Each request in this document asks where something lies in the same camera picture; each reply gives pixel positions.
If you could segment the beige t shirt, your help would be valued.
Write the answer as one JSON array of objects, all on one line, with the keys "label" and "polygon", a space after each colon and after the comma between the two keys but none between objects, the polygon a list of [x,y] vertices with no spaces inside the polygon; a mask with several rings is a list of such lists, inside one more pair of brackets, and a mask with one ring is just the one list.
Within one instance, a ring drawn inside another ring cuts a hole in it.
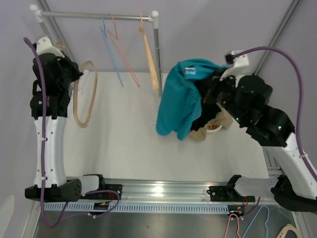
[{"label": "beige t shirt", "polygon": [[216,114],[214,119],[208,121],[204,127],[198,130],[191,130],[189,137],[195,141],[204,141],[206,139],[206,129],[209,125],[222,125],[222,129],[229,129],[233,123],[232,116],[222,107],[220,112]]}]

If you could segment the black t shirt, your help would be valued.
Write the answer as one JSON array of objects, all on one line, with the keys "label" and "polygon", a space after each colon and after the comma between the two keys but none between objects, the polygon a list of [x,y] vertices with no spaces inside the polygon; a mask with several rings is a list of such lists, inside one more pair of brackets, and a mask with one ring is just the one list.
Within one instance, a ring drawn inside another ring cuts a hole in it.
[{"label": "black t shirt", "polygon": [[220,108],[216,103],[220,92],[219,79],[222,73],[224,73],[223,70],[216,70],[207,78],[194,83],[201,96],[202,112],[201,115],[193,121],[191,130],[198,131],[220,112]]}]

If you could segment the light blue wire hanger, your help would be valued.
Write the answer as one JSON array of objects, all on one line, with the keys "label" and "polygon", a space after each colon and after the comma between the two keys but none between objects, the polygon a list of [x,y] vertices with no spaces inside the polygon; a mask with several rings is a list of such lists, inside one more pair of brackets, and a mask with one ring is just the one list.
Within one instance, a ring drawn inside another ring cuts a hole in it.
[{"label": "light blue wire hanger", "polygon": [[116,57],[115,57],[115,54],[114,54],[114,51],[113,51],[112,44],[110,42],[110,37],[109,37],[108,32],[107,32],[107,28],[106,28],[106,24],[105,24],[105,15],[103,13],[100,13],[100,16],[101,16],[102,21],[103,21],[103,27],[100,26],[100,31],[102,33],[103,40],[104,40],[104,42],[106,44],[106,48],[107,48],[108,53],[110,55],[112,64],[114,66],[115,72],[116,72],[116,74],[118,76],[118,79],[120,81],[120,84],[121,84],[122,87],[124,87],[121,75],[120,75],[120,73],[118,71],[118,65],[117,65],[117,61],[116,61]]}]

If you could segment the teal t shirt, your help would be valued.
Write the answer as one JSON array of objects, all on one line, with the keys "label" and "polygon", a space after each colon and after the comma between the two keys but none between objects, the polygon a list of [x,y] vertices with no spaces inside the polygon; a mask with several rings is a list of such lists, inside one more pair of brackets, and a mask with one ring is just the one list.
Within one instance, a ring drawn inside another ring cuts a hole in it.
[{"label": "teal t shirt", "polygon": [[187,137],[193,121],[202,113],[202,96],[195,82],[210,77],[218,69],[226,67],[206,59],[187,59],[170,70],[158,108],[156,131],[159,135],[167,136],[174,131],[179,140]]}]

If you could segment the pink wire hanger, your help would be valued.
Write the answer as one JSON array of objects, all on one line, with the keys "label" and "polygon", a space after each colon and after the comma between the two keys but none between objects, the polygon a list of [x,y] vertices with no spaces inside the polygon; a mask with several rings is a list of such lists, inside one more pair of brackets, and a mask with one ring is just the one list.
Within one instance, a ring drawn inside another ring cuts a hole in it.
[{"label": "pink wire hanger", "polygon": [[134,82],[136,83],[137,87],[140,87],[139,80],[133,70],[133,67],[131,65],[131,62],[128,58],[127,52],[123,46],[123,43],[121,42],[118,32],[117,32],[117,27],[116,27],[116,22],[114,16],[109,13],[110,17],[112,18],[112,22],[114,25],[114,33],[111,32],[109,29],[107,29],[108,36],[110,37],[114,47],[116,48],[117,53],[120,55],[122,61],[124,62],[125,66],[129,70],[130,75],[132,76]]}]

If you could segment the beige plastic hanger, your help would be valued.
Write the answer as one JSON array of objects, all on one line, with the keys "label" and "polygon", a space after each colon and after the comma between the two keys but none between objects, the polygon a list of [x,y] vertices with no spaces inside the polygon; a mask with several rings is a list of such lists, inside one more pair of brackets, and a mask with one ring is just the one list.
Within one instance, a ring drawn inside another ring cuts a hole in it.
[{"label": "beige plastic hanger", "polygon": [[144,42],[146,58],[147,58],[148,68],[149,68],[151,82],[152,82],[152,88],[153,88],[153,90],[158,91],[159,90],[159,81],[158,81],[158,77],[157,77],[157,73],[156,73],[156,68],[154,65],[154,60],[153,60],[150,46],[148,43],[147,35],[145,32],[142,15],[139,14],[139,16],[140,16],[140,20],[141,20],[140,32],[141,32],[142,39]]}]

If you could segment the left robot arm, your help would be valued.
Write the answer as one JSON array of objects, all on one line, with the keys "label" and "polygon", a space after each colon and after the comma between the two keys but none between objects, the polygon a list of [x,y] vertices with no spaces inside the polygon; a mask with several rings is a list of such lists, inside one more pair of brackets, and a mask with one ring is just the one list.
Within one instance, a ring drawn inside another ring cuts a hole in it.
[{"label": "left robot arm", "polygon": [[83,193],[96,199],[106,195],[100,175],[67,179],[63,159],[63,139],[70,103],[70,85],[83,75],[68,56],[43,53],[39,56],[44,73],[46,96],[43,96],[39,67],[33,62],[37,79],[30,101],[31,116],[37,133],[37,169],[34,184],[25,189],[25,197],[44,202],[75,202]]}]

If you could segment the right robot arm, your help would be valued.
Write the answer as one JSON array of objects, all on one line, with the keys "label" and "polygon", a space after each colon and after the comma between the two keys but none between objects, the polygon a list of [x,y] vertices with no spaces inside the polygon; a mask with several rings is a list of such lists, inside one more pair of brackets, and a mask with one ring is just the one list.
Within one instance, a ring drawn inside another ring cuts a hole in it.
[{"label": "right robot arm", "polygon": [[268,105],[273,88],[254,75],[211,76],[203,80],[203,103],[219,103],[280,165],[276,178],[233,175],[227,182],[227,201],[243,197],[272,198],[294,212],[317,211],[317,182],[300,155],[295,127],[288,115]]}]

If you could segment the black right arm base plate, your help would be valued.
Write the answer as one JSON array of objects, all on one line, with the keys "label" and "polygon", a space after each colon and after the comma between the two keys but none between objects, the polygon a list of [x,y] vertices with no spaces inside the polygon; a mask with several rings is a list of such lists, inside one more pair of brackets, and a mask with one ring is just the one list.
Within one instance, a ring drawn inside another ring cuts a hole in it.
[{"label": "black right arm base plate", "polygon": [[255,202],[254,196],[241,196],[233,188],[221,185],[212,185],[207,189],[212,202]]}]

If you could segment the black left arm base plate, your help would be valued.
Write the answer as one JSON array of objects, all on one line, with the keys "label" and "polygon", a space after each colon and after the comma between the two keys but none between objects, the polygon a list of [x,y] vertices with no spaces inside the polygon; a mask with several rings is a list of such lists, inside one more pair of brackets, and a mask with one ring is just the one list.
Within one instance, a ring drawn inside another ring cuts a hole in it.
[{"label": "black left arm base plate", "polygon": [[108,192],[101,192],[99,195],[97,195],[97,198],[104,200],[117,200],[117,196],[114,192],[116,192],[119,195],[119,198],[121,198],[122,188],[123,186],[121,184],[106,183],[104,185],[101,185],[100,190],[108,190]]}]

